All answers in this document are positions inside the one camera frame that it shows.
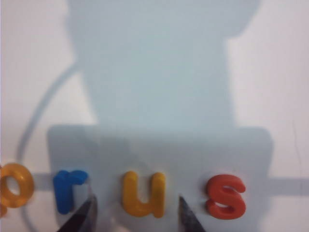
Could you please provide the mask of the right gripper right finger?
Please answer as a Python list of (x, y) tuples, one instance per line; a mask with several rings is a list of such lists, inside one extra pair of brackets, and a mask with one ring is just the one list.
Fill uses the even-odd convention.
[(179, 196), (178, 218), (180, 232), (206, 232), (183, 196)]

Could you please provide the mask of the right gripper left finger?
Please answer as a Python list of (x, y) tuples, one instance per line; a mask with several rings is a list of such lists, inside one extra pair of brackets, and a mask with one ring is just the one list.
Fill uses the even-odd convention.
[(98, 218), (98, 202), (94, 194), (62, 225), (58, 232), (94, 232)]

